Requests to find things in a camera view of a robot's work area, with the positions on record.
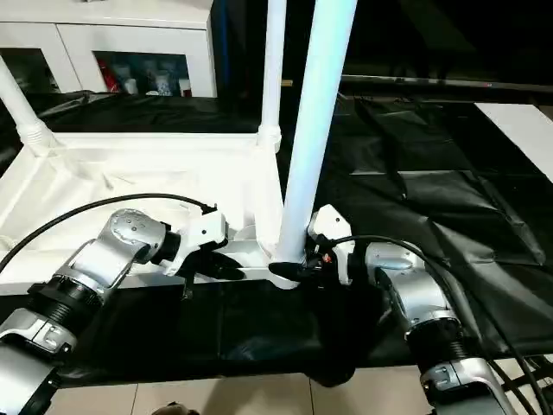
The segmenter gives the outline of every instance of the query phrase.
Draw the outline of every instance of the white tile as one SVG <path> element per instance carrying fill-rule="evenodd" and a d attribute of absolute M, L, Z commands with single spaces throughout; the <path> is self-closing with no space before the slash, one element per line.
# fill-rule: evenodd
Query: white tile
<path fill-rule="evenodd" d="M 501 361 L 496 361 L 497 364 L 503 369 L 503 371 L 509 376 L 511 379 L 515 379 L 518 376 L 523 375 L 523 371 L 518 365 L 517 361 L 514 359 L 503 359 Z M 503 383 L 503 380 L 499 376 L 496 375 L 496 378 L 498 379 L 499 383 Z M 536 400 L 536 395 L 532 391 L 532 388 L 530 385 L 522 386 L 520 388 L 520 392 L 528 399 L 528 402 L 530 402 L 530 405 L 534 408 L 534 411 L 536 413 L 541 413 L 539 409 L 539 404 Z M 518 399 L 515 398 L 515 395 L 512 394 L 512 392 L 509 392 L 507 394 L 507 398 L 511 401 L 512 407 L 519 413 L 520 415 L 526 415 L 526 410 L 522 407 L 520 402 L 518 402 Z"/>
<path fill-rule="evenodd" d="M 425 415 L 426 401 L 416 367 L 360 369 L 344 385 L 311 382 L 315 415 Z"/>
<path fill-rule="evenodd" d="M 137 385 L 61 389 L 46 415 L 130 415 Z"/>
<path fill-rule="evenodd" d="M 171 402 L 201 415 L 313 415 L 309 381 L 298 373 L 142 384 L 132 415 Z"/>

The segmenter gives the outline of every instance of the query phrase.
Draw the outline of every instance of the red bottle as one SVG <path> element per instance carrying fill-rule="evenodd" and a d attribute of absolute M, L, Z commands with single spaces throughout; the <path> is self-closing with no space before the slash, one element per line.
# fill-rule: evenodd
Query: red bottle
<path fill-rule="evenodd" d="M 104 62 L 103 59 L 98 59 L 98 66 L 100 67 L 100 72 L 104 77 L 104 82 L 105 82 L 105 86 L 107 86 L 107 90 L 110 93 L 121 92 L 121 90 L 119 89 L 118 82 L 115 79 L 115 75 L 113 74 L 111 69 L 108 68 L 107 64 Z"/>

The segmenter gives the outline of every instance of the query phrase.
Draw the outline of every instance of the black tablecloth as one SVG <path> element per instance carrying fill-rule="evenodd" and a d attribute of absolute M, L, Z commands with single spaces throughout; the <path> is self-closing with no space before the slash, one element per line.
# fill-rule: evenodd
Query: black tablecloth
<path fill-rule="evenodd" d="M 212 99 L 31 97 L 54 131 L 253 132 L 256 111 Z M 283 187 L 296 104 L 283 105 Z M 0 112 L 0 172 L 19 143 Z M 553 351 L 553 184 L 471 104 L 341 101 L 316 206 L 353 233 L 411 241 L 462 272 L 525 354 Z M 267 282 L 120 290 L 61 372 L 64 386 L 305 372 L 326 385 L 355 367 L 411 362 L 380 293 Z M 0 319 L 26 296 L 0 298 Z M 474 309 L 488 347 L 505 352 Z"/>

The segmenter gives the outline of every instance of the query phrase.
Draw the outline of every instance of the white pole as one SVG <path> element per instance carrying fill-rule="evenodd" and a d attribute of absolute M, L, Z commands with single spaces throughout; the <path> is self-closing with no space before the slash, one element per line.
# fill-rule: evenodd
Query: white pole
<path fill-rule="evenodd" d="M 24 144 L 43 154 L 54 140 L 51 130 L 36 116 L 8 66 L 0 56 L 0 99 L 16 121 L 17 132 Z"/>
<path fill-rule="evenodd" d="M 357 0 L 316 0 L 275 261 L 304 260 L 308 226 Z"/>
<path fill-rule="evenodd" d="M 269 0 L 267 6 L 267 35 L 265 40 L 265 68 L 263 81 L 263 110 L 259 136 L 266 143 L 280 143 L 278 113 L 283 77 L 284 28 L 286 27 L 286 0 Z"/>

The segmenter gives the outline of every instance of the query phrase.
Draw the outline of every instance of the white plastic tray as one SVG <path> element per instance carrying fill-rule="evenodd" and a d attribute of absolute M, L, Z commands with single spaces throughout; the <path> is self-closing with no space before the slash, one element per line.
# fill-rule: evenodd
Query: white plastic tray
<path fill-rule="evenodd" d="M 91 201 L 134 193 L 172 193 L 217 204 L 233 243 L 226 252 L 263 278 L 278 240 L 283 202 L 275 147 L 257 134 L 55 134 L 45 156 L 25 146 L 0 179 L 0 258 L 37 227 Z M 53 272 L 112 212 L 136 208 L 183 227 L 200 214 L 178 201 L 128 201 L 98 207 L 59 224 L 20 252 L 0 276 L 0 295 L 22 294 Z M 208 278 L 198 276 L 198 282 Z M 180 284 L 154 265 L 133 268 L 124 287 Z"/>

